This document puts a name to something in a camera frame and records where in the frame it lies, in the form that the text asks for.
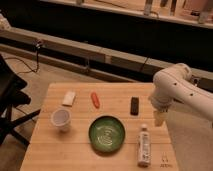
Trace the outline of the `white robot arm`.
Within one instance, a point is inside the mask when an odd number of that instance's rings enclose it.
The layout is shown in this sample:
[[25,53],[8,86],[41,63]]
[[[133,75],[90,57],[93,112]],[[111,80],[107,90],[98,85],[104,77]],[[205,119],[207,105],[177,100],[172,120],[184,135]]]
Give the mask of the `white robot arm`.
[[149,100],[155,108],[156,126],[163,125],[174,99],[188,105],[201,117],[213,122],[213,93],[190,83],[191,78],[192,71],[184,63],[172,65],[154,74],[154,91],[149,96]]

